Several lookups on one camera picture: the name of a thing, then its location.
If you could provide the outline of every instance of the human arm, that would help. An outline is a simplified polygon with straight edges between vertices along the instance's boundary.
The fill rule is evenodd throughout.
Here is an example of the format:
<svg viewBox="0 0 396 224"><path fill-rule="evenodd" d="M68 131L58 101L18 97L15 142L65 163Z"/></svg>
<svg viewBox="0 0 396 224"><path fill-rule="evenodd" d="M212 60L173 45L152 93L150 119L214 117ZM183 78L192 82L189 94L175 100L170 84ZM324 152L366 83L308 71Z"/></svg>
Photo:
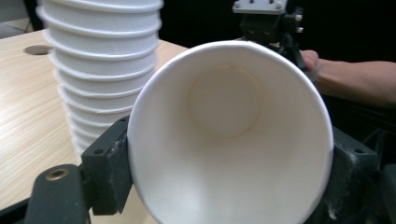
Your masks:
<svg viewBox="0 0 396 224"><path fill-rule="evenodd" d="M313 50L301 51L318 91L365 105L396 107L396 63L346 63L320 59Z"/></svg>

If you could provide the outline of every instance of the table surface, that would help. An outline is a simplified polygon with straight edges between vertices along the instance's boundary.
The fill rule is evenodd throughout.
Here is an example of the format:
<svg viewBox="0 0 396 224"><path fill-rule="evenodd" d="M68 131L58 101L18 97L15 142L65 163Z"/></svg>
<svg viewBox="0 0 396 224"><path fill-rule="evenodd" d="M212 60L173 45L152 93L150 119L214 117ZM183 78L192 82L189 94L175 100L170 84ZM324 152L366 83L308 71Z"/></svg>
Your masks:
<svg viewBox="0 0 396 224"><path fill-rule="evenodd" d="M42 31L0 40L0 210L30 197L35 178L59 164L78 164L54 65L24 50L49 44ZM186 50L165 41L157 69ZM124 212L92 223L156 223L132 188Z"/></svg>

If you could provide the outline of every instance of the stack of paper cups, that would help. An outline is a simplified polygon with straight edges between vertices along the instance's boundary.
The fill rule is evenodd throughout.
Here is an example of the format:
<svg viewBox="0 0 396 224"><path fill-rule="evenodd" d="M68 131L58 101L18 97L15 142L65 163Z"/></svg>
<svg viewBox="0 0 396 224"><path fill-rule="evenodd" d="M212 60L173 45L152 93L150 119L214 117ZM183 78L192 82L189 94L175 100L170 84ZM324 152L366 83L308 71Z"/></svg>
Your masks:
<svg viewBox="0 0 396 224"><path fill-rule="evenodd" d="M59 93L80 155L154 74L163 0L42 0Z"/></svg>

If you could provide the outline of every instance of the wooden table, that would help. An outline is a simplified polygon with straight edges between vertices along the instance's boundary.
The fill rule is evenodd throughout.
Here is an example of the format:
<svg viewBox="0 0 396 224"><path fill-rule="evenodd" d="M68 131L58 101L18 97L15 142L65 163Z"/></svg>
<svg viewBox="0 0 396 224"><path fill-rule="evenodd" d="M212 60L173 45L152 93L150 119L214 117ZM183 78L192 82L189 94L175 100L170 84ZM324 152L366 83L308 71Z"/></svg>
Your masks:
<svg viewBox="0 0 396 224"><path fill-rule="evenodd" d="M54 66L27 47L49 44L42 32L0 40L0 210L30 197L35 178L52 166L78 164ZM161 41L157 68L186 49ZM122 215L92 223L156 223L132 188Z"/></svg>

